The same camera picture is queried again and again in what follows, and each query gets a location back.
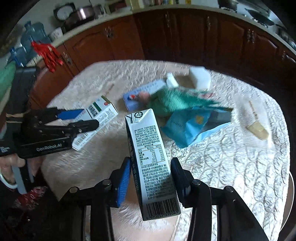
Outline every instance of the wooden spatula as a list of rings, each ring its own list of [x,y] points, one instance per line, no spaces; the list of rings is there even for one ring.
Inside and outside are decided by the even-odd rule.
[[[269,133],[267,130],[261,125],[259,122],[259,118],[257,113],[254,110],[252,102],[249,100],[249,104],[251,106],[251,109],[253,111],[253,114],[255,116],[255,122],[252,125],[246,126],[246,128],[252,132],[255,136],[257,136],[261,140],[266,140],[269,136]]]

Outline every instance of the green fabric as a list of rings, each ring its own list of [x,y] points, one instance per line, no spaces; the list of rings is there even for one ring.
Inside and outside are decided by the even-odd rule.
[[[192,96],[178,89],[164,88],[151,95],[147,107],[153,109],[154,114],[157,116],[170,116],[175,110],[184,110],[195,106],[202,107],[218,103],[214,100]]]
[[[0,70],[0,101],[3,99],[7,89],[11,86],[15,77],[15,62],[10,62],[4,69]]]

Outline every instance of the barcode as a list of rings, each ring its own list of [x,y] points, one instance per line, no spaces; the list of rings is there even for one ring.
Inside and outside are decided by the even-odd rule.
[[[98,114],[96,112],[95,108],[92,107],[92,105],[89,107],[89,111],[91,112],[91,114],[93,115],[93,117],[95,117]]]
[[[88,134],[87,133],[84,133],[84,134],[82,134],[80,137],[78,137],[78,139],[75,141],[75,145],[80,145],[80,143],[81,142],[83,142],[83,140],[85,139],[85,138],[87,138],[88,137]]]
[[[175,198],[146,204],[150,218],[161,218],[178,212],[178,205]]]

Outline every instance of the blue bag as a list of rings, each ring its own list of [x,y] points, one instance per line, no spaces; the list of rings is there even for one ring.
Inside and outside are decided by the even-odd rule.
[[[185,148],[227,126],[231,121],[231,111],[232,108],[224,107],[176,110],[161,129],[179,148]]]

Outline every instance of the red tassel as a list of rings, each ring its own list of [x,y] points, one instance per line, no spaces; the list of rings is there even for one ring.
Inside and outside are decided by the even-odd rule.
[[[63,61],[60,59],[61,54],[51,44],[39,44],[33,41],[31,45],[35,52],[43,58],[44,63],[50,72],[55,71],[57,63],[63,65]]]

